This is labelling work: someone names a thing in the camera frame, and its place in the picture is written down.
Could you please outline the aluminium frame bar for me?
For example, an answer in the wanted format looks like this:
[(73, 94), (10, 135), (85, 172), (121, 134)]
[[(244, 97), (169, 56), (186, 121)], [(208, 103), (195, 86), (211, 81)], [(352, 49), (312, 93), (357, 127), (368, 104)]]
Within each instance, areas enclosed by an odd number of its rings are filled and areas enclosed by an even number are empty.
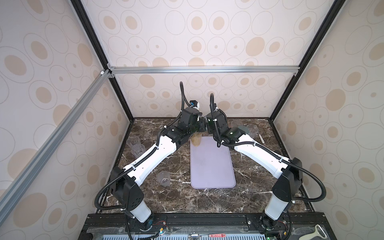
[(119, 74), (230, 74), (230, 73), (297, 73), (299, 66), (199, 66), (199, 67), (111, 67)]
[(22, 196), (30, 187), (37, 175), (51, 158), (64, 137), (71, 130), (80, 115), (88, 107), (105, 80), (109, 78), (112, 71), (105, 69), (89, 86), (79, 101), (70, 109), (59, 126), (52, 132), (42, 147), (36, 152), (31, 161), (24, 167), (22, 172), (10, 185), (9, 189), (1, 198), (1, 225), (9, 217), (12, 210), (16, 207)]

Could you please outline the aluminium frame bar left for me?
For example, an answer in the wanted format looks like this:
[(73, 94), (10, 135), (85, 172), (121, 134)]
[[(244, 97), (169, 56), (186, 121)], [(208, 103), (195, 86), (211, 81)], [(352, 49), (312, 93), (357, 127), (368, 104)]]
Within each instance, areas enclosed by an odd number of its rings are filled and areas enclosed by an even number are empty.
[(1, 225), (9, 217), (12, 210), (16, 207), (22, 196), (30, 187), (37, 175), (51, 158), (64, 137), (71, 130), (80, 115), (88, 107), (105, 80), (109, 78), (112, 71), (105, 69), (89, 86), (79, 101), (70, 109), (59, 126), (52, 132), (42, 147), (36, 152), (31, 161), (24, 167), (22, 172), (10, 185), (9, 189), (1, 198)]

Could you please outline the lavender plastic tray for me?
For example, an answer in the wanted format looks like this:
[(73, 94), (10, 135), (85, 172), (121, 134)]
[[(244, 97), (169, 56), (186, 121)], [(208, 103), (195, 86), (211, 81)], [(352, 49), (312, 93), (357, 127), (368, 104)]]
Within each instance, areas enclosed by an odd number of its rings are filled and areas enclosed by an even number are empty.
[(236, 186), (230, 149), (218, 148), (213, 137), (202, 137), (198, 147), (190, 145), (190, 164), (194, 189), (231, 189)]

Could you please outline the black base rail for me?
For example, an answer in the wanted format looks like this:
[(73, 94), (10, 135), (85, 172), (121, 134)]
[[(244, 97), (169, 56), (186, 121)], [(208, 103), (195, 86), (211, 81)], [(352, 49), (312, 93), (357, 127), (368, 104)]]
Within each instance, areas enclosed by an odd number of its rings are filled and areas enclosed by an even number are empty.
[[(259, 226), (261, 214), (156, 214), (145, 231), (123, 214), (91, 214), (81, 230), (80, 240), (298, 240), (320, 225), (336, 236), (324, 213), (283, 214), (272, 231)], [(225, 238), (200, 238), (205, 234), (226, 234)]]

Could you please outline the clear tumbler left front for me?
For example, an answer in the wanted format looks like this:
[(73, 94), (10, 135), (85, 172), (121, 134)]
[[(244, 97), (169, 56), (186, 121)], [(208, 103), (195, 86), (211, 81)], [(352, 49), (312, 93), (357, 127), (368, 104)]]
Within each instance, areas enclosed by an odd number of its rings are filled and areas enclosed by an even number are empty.
[(135, 159), (137, 159), (146, 152), (146, 148), (142, 144), (135, 144), (132, 146), (131, 152)]

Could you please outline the teal dimpled plastic cup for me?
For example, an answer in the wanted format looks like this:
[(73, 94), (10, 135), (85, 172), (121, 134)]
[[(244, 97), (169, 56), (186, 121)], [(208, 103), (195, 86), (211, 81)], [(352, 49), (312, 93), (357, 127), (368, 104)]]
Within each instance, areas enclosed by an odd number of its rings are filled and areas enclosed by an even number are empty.
[(238, 126), (240, 130), (242, 130), (245, 134), (249, 134), (250, 130), (246, 126)]

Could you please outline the aluminium frame bar back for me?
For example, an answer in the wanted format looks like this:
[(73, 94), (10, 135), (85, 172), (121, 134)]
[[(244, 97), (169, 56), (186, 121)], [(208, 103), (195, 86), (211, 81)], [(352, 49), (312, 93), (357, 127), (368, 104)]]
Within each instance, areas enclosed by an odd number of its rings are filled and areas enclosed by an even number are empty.
[(230, 73), (297, 73), (299, 66), (199, 66), (199, 67), (111, 67), (119, 74), (230, 74)]

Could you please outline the clear lying cup front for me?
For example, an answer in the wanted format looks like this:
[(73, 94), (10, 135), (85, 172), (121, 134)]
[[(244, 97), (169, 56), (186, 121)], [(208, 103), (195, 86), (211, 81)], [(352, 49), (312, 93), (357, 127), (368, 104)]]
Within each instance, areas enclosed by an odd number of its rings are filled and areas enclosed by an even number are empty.
[(161, 171), (157, 174), (157, 181), (158, 183), (163, 186), (167, 187), (171, 184), (171, 176), (170, 173), (167, 171)]

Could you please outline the amber plastic cup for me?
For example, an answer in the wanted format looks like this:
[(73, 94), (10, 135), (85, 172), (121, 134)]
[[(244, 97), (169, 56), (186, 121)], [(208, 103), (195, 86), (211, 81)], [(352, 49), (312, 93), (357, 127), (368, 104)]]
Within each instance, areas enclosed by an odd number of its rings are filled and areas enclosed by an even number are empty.
[(191, 144), (198, 147), (201, 144), (203, 133), (194, 133), (191, 137)]

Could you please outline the white peeler tool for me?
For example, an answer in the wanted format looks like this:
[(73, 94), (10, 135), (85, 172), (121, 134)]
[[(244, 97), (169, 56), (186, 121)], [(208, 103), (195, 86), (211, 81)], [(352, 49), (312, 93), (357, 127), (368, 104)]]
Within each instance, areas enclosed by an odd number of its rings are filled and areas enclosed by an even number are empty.
[(328, 235), (324, 228), (322, 228), (320, 225), (315, 225), (314, 231), (310, 234), (303, 235), (299, 237), (299, 240), (312, 240), (314, 238), (320, 238), (322, 240), (327, 240)]

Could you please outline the clear tumbler left back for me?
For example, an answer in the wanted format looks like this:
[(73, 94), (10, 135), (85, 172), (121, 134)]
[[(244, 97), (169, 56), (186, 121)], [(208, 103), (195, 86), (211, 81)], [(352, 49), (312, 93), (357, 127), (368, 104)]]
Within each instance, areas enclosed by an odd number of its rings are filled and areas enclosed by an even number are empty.
[(141, 140), (138, 136), (129, 136), (126, 144), (129, 148), (132, 148), (135, 145), (141, 144)]

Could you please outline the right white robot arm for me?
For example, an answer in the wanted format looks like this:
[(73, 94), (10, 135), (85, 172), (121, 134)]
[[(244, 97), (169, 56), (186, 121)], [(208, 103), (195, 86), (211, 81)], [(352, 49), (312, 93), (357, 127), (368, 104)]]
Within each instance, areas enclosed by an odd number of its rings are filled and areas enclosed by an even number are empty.
[[(206, 116), (207, 130), (213, 135), (217, 146), (233, 149), (266, 169), (276, 178), (272, 195), (259, 220), (264, 232), (272, 231), (278, 225), (283, 213), (288, 214), (294, 201), (320, 202), (327, 194), (324, 183), (313, 173), (302, 167), (302, 162), (281, 156), (254, 140), (246, 130), (228, 126), (226, 114), (217, 107), (214, 94), (210, 95), (210, 113)], [(316, 198), (297, 197), (303, 183), (303, 175), (308, 175), (318, 183), (321, 193)]]

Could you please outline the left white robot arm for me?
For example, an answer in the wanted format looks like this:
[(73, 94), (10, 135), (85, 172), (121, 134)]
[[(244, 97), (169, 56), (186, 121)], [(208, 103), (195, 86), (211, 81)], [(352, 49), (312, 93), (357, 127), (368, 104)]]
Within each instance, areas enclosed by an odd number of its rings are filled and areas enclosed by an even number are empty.
[(147, 231), (152, 227), (154, 214), (145, 203), (140, 186), (165, 158), (187, 143), (204, 126), (198, 102), (186, 100), (182, 82), (180, 90), (182, 107), (178, 116), (160, 129), (155, 144), (138, 159), (122, 169), (113, 169), (112, 180), (95, 197), (94, 204), (98, 210), (122, 210), (127, 217), (136, 220), (141, 230)]

